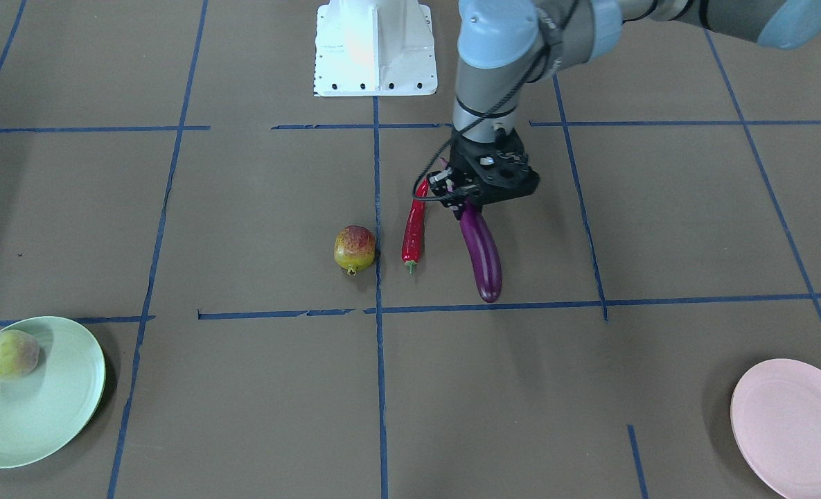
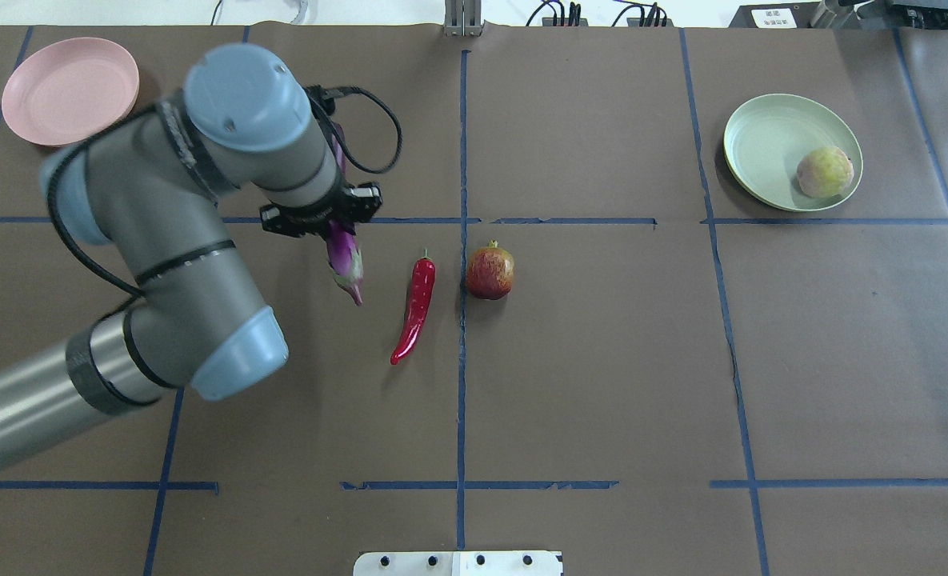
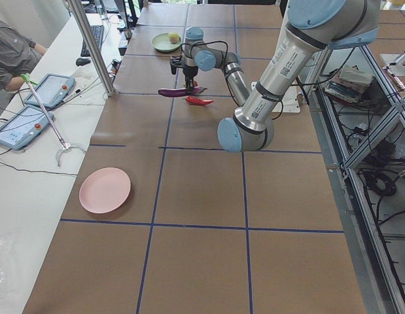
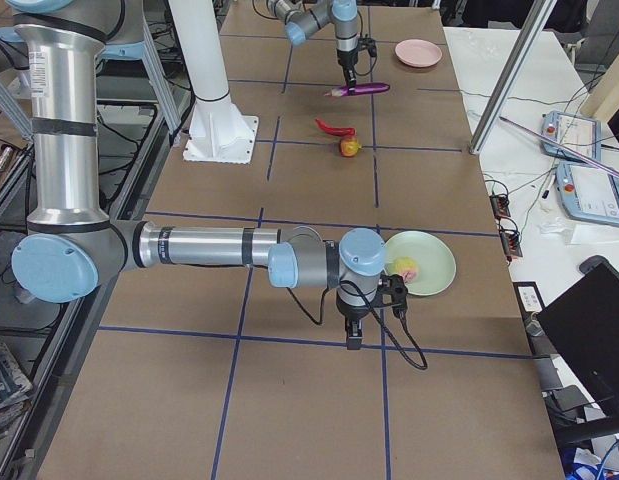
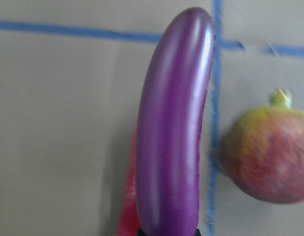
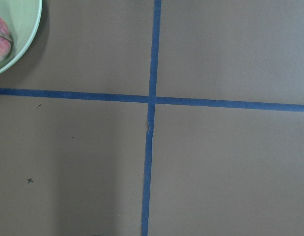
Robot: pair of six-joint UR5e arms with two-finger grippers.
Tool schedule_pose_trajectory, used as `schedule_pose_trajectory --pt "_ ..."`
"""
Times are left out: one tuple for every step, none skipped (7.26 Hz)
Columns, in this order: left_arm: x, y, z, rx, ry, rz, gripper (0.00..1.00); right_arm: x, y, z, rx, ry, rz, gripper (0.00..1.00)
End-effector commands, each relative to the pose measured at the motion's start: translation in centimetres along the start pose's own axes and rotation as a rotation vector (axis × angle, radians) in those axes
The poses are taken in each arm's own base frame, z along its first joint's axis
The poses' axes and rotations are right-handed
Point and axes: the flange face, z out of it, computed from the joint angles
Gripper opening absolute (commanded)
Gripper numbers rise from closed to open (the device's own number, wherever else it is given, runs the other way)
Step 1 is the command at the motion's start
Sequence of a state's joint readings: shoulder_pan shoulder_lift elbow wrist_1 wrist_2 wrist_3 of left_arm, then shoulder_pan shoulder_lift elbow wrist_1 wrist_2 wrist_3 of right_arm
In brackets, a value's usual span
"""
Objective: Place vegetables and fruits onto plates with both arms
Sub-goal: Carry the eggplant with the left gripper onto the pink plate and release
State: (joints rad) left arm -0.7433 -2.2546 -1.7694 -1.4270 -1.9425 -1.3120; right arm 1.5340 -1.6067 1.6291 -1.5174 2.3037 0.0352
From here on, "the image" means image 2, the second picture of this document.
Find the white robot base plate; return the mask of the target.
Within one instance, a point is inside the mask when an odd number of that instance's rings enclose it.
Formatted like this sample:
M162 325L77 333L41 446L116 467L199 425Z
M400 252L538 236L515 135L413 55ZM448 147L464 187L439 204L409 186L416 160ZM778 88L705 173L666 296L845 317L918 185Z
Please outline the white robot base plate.
M446 550L364 553L353 575L564 575L564 558L549 550Z

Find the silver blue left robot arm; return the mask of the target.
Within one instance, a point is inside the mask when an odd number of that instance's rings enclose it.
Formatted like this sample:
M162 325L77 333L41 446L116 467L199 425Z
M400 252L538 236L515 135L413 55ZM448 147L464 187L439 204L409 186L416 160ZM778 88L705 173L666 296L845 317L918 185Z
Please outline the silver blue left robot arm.
M358 91L306 89L269 49L220 45L176 94L46 161L54 230L130 299L0 372L0 473L169 390L222 400L285 364L280 325L218 202L255 185L266 232L355 234L381 187L346 181L325 102Z

